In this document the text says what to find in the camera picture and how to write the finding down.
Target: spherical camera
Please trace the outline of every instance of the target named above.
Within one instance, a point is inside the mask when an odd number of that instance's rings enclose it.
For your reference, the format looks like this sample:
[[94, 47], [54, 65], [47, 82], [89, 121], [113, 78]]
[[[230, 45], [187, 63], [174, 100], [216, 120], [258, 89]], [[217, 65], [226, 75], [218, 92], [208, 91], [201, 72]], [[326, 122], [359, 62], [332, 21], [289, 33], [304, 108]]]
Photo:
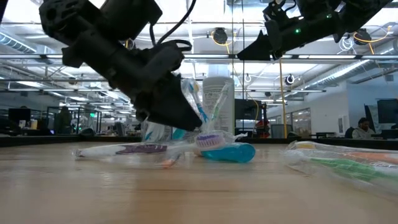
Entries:
[[294, 76], [292, 74], [290, 74], [289, 76], [287, 76], [285, 78], [285, 84], [286, 85], [291, 85], [294, 82]]

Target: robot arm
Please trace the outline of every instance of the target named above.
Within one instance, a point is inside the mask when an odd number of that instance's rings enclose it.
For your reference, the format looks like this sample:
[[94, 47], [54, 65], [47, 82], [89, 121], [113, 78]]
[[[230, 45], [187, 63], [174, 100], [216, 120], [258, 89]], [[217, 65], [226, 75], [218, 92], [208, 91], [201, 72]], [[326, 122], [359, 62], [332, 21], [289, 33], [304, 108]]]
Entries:
[[120, 44], [155, 25], [162, 11], [154, 0], [107, 0], [101, 9], [89, 0], [45, 0], [39, 11], [44, 32], [68, 45], [63, 64], [79, 68], [85, 62], [130, 97], [138, 120], [189, 131], [201, 126], [182, 94], [181, 77], [172, 73], [192, 45], [173, 40], [128, 50]]
[[[355, 32], [392, 0], [293, 0], [301, 16], [289, 18], [282, 9], [286, 0], [273, 0], [263, 10], [267, 34], [238, 53], [240, 60], [277, 60], [289, 50], [333, 35], [336, 43]], [[340, 11], [335, 11], [341, 4]]]

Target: wooden table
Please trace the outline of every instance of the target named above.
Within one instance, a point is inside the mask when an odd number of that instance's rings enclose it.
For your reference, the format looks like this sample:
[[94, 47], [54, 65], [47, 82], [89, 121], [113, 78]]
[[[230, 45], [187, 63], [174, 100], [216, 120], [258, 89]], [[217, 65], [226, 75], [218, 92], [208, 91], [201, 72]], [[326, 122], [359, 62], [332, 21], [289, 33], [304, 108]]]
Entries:
[[0, 149], [0, 223], [397, 223], [398, 205], [281, 163], [258, 145], [249, 164], [191, 154], [169, 170], [75, 161], [104, 143]]

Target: computer monitor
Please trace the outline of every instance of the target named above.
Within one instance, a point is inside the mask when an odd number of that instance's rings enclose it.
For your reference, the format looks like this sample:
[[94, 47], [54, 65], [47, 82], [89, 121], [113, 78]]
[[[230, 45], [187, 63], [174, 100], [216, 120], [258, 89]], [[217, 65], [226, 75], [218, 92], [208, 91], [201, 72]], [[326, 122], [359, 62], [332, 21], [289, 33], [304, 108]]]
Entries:
[[30, 109], [28, 108], [9, 108], [8, 119], [18, 123], [19, 121], [30, 121]]
[[261, 101], [235, 99], [235, 119], [262, 120]]
[[379, 100], [377, 101], [377, 111], [379, 113], [379, 123], [398, 123], [398, 100]]

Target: clear plastic wrapper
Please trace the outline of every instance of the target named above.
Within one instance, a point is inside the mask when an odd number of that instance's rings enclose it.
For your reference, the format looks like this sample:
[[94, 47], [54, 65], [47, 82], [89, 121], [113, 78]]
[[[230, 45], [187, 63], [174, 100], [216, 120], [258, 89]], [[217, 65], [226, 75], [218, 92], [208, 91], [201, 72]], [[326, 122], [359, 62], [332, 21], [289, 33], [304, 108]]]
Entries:
[[185, 131], [176, 129], [170, 133], [174, 140], [165, 141], [164, 136], [167, 135], [165, 128], [167, 127], [161, 124], [147, 123], [143, 127], [144, 142], [80, 149], [75, 151], [74, 155], [77, 159], [122, 162], [138, 167], [169, 168], [185, 152], [194, 152], [198, 156], [216, 161], [249, 162], [256, 153], [255, 148], [250, 144], [235, 143], [237, 138], [247, 135], [233, 136], [231, 133], [217, 131], [213, 128], [213, 122], [225, 102], [229, 88], [231, 88], [230, 85], [225, 85], [211, 116], [207, 116], [197, 94], [199, 87], [196, 81], [188, 79], [183, 82], [183, 91], [192, 96], [192, 103], [197, 107], [203, 121], [201, 132], [186, 140], [182, 140]]
[[334, 177], [398, 201], [398, 152], [293, 142], [282, 151], [289, 167], [308, 175]]
[[73, 155], [78, 160], [96, 160], [125, 164], [140, 168], [169, 168], [192, 144], [182, 141], [138, 142], [78, 149]]

